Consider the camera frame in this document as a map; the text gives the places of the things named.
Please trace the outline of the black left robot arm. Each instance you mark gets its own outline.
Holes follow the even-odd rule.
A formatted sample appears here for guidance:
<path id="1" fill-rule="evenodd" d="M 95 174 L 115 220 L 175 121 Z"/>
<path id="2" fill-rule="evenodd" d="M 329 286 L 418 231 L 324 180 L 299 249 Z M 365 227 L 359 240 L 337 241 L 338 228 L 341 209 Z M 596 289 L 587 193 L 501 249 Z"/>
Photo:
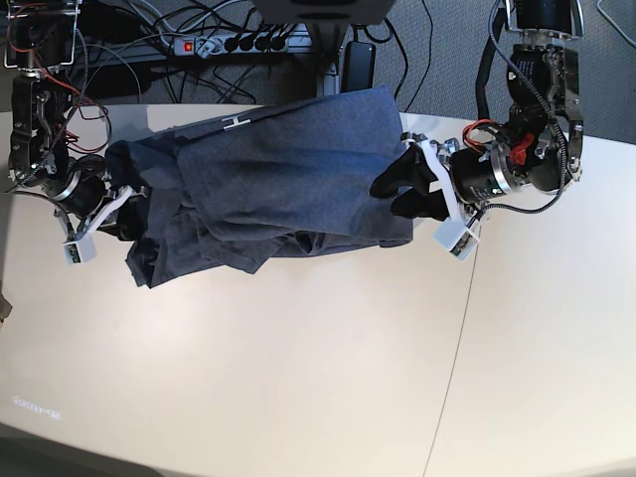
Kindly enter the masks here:
<path id="1" fill-rule="evenodd" d="M 487 28 L 477 120 L 443 143 L 404 133 L 406 151 L 370 189 L 398 217 L 438 221 L 435 240 L 460 260 L 488 213 L 541 214 L 582 173 L 578 53 L 568 46 L 584 33 L 580 3 L 497 1 Z"/>

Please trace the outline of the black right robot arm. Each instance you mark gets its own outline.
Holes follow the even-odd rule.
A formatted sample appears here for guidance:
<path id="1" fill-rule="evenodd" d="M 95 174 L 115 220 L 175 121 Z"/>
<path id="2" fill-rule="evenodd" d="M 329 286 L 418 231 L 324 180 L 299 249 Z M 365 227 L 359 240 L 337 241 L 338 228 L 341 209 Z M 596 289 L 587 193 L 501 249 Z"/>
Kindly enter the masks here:
<path id="1" fill-rule="evenodd" d="M 128 184 L 100 147 L 80 148 L 69 131 L 71 119 L 94 103 L 87 94 L 88 76 L 79 85 L 66 77 L 77 60 L 89 67 L 79 16 L 78 1 L 8 2 L 4 54 L 5 67 L 18 72 L 11 95 L 9 191 L 53 205 L 71 264 L 95 257 L 97 233 L 137 240 L 149 196 L 145 186 Z"/>

